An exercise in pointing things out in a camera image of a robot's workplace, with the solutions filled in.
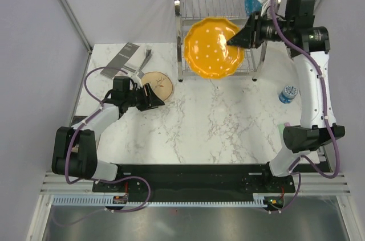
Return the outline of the orange polka dot plate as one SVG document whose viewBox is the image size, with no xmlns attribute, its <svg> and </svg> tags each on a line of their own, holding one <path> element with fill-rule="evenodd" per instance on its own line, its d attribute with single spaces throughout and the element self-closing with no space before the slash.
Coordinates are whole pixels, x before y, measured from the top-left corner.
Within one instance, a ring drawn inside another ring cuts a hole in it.
<svg viewBox="0 0 365 241">
<path fill-rule="evenodd" d="M 204 79 L 234 74 L 245 59 L 245 50 L 228 46 L 240 28 L 226 18 L 207 17 L 191 26 L 184 39 L 184 58 L 190 69 Z"/>
</svg>

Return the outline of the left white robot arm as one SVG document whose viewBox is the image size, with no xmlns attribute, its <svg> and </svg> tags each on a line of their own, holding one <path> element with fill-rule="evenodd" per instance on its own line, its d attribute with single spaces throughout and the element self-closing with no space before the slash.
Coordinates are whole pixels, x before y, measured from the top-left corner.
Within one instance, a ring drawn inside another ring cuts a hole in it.
<svg viewBox="0 0 365 241">
<path fill-rule="evenodd" d="M 66 177 L 105 181 L 112 191 L 120 191 L 125 178 L 118 166 L 98 159 L 97 144 L 102 133 L 129 108 L 147 111 L 163 106 L 164 101 L 146 83 L 138 86 L 131 78 L 118 76 L 99 107 L 79 123 L 56 131 L 52 172 Z"/>
</svg>

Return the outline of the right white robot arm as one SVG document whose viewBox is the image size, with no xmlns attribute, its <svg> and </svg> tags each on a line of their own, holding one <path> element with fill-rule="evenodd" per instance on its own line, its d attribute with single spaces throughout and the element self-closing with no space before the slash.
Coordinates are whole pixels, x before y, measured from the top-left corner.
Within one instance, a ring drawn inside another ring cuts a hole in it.
<svg viewBox="0 0 365 241">
<path fill-rule="evenodd" d="M 302 114 L 299 125 L 286 126 L 282 149 L 268 163 L 270 172 L 261 177 L 269 192 L 282 185 L 281 177 L 293 172 L 300 159 L 332 143 L 339 161 L 337 139 L 345 128 L 336 123 L 328 81 L 330 39 L 327 28 L 315 27 L 315 0 L 287 0 L 285 17 L 277 18 L 275 0 L 259 0 L 262 7 L 251 13 L 243 29 L 227 41 L 229 46 L 258 48 L 266 42 L 283 42 L 289 49 L 299 79 Z"/>
</svg>

